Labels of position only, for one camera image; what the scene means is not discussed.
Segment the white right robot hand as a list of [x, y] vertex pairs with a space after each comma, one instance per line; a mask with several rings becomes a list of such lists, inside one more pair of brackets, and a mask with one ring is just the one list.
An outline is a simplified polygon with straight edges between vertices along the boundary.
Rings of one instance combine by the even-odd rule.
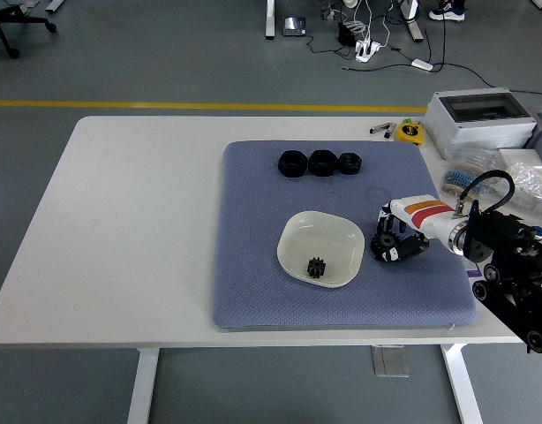
[[378, 261], [403, 261], [438, 239], [450, 252], [462, 255], [466, 226], [465, 217], [432, 195], [394, 199], [380, 210], [371, 250]]

